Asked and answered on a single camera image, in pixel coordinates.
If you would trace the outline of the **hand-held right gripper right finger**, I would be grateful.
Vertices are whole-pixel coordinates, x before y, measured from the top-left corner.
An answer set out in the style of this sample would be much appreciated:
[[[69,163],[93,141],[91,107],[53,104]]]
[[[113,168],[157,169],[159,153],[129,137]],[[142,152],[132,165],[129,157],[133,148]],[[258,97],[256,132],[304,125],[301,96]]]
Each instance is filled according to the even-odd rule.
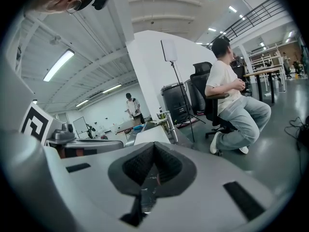
[[[197,176],[196,165],[170,146],[154,142],[154,164],[158,170],[160,183],[156,189],[156,198],[181,195]]]

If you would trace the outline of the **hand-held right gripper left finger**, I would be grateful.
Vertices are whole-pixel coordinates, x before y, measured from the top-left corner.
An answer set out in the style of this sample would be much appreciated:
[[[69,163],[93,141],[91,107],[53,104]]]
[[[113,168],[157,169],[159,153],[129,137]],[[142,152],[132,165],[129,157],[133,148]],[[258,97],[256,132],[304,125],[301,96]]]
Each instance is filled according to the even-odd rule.
[[[153,164],[154,143],[140,144],[133,152],[111,163],[108,177],[120,193],[138,196]]]

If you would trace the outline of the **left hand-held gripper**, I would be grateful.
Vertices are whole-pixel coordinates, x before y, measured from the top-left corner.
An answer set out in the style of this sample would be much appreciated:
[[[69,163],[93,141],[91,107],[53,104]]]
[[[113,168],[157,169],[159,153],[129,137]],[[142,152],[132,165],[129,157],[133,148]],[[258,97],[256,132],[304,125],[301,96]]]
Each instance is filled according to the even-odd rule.
[[[73,126],[52,117],[34,103],[28,107],[20,132],[57,150],[62,159],[107,153],[124,148],[122,141],[76,138]]]

